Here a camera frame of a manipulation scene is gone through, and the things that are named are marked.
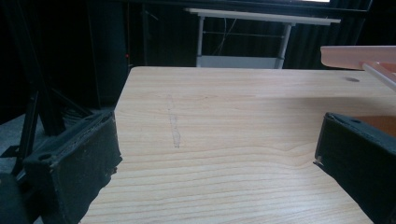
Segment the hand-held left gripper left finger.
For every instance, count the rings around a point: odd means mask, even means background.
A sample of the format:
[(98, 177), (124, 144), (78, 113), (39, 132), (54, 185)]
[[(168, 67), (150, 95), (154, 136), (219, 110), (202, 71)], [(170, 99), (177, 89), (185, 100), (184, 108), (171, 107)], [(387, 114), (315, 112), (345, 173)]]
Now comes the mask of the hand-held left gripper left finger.
[(24, 161), (45, 224), (78, 224), (122, 161), (113, 111), (93, 114)]

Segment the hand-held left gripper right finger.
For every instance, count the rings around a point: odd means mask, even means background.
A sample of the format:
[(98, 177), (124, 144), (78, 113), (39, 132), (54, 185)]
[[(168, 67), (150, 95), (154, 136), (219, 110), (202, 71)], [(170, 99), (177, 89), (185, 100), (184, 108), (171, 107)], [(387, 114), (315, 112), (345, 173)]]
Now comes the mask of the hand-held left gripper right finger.
[(396, 224), (396, 116), (324, 116), (315, 164), (374, 224)]

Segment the black metal stand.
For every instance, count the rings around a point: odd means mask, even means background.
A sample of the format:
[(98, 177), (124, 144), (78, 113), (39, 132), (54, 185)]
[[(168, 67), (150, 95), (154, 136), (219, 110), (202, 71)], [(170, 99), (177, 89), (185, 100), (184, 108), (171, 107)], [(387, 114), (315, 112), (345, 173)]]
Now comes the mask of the black metal stand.
[(0, 9), (6, 16), (21, 65), (30, 86), (27, 109), (22, 126), (21, 141), (16, 149), (16, 161), (11, 173), (17, 176), (23, 170), (23, 161), (32, 154), (37, 120), (40, 119), (47, 135), (59, 135), (65, 130), (64, 119), (56, 101), (77, 111), (83, 118), (92, 112), (73, 102), (48, 82), (43, 62), (33, 39), (32, 24), (28, 21), (28, 0), (0, 0)]

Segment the pink plastic rack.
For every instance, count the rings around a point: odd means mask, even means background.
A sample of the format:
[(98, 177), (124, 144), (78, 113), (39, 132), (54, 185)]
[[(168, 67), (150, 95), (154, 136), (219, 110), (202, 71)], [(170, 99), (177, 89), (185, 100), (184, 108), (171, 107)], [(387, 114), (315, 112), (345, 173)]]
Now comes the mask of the pink plastic rack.
[(320, 52), (324, 65), (364, 70), (396, 92), (396, 46), (323, 46)]

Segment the black curtain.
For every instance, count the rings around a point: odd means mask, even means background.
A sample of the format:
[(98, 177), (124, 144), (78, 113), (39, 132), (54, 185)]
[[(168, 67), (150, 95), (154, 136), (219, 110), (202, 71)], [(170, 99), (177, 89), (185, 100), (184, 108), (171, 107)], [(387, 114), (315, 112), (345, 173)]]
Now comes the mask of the black curtain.
[(374, 0), (87, 0), (97, 103), (134, 66), (319, 69), (320, 47), (361, 44)]

